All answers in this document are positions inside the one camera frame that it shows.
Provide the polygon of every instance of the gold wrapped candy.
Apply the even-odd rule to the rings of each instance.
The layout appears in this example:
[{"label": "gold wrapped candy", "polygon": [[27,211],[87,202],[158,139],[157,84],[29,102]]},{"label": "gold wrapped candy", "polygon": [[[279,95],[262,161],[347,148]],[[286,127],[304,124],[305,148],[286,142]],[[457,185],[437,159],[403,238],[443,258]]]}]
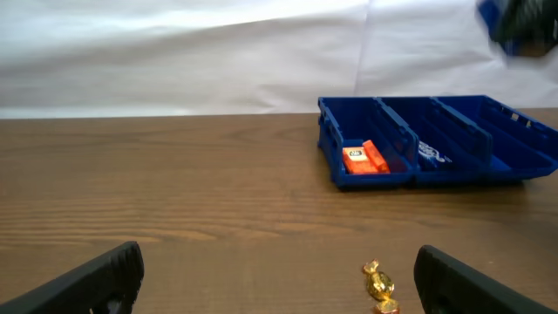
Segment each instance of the gold wrapped candy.
[{"label": "gold wrapped candy", "polygon": [[372,311],[374,314],[399,314],[399,303],[391,298],[395,285],[383,271],[377,271],[378,265],[378,260],[375,259],[363,266],[366,290],[379,301]]}]

